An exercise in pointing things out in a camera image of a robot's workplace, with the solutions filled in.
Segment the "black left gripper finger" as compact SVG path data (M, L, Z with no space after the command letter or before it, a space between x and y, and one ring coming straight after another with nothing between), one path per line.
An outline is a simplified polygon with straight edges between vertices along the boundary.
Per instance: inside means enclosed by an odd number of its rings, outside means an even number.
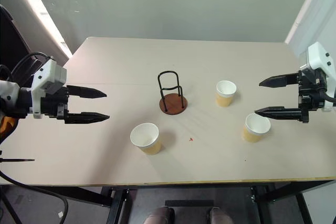
M107 97L105 93L94 88L67 85L67 89L69 95L74 95L81 98L95 99Z
M109 118L108 115L97 112L68 113L64 118L64 122L66 124L90 124L102 122Z

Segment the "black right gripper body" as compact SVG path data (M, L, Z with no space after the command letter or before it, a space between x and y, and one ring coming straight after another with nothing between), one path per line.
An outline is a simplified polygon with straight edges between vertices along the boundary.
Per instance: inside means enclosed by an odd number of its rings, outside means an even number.
M320 90L327 90L326 74L321 70L313 70L309 74L298 71L298 108L301 110L302 123L309 122L309 112L320 109L325 104L325 99L320 95Z

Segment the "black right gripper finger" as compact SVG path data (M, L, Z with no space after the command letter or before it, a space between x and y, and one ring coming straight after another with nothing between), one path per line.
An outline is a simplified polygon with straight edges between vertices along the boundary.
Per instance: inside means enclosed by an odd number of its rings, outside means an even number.
M255 113L275 120L302 120L302 112L299 108L285 108L283 106L269 106L255 110Z
M285 87L287 85L297 84L299 74L282 74L278 76L269 77L259 83L261 87Z

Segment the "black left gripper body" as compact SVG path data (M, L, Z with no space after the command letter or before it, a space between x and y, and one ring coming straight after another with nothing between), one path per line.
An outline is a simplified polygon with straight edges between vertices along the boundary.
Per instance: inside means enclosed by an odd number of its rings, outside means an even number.
M67 87L61 87L54 94L46 94L44 98L41 98L41 114L68 123L68 99L69 90Z

